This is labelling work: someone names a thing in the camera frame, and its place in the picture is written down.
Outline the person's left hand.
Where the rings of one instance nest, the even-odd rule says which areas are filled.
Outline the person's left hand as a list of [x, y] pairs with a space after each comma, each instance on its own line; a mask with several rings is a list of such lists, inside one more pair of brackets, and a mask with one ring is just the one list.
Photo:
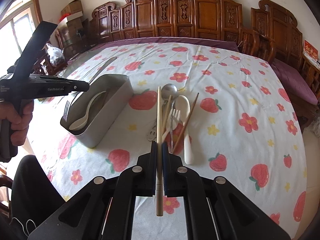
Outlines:
[[33, 118], [34, 102], [25, 105], [22, 115], [19, 115], [14, 106], [5, 101], [1, 101], [1, 120], [8, 120], [11, 123], [13, 134], [11, 143], [14, 146], [22, 146], [25, 143], [29, 124]]

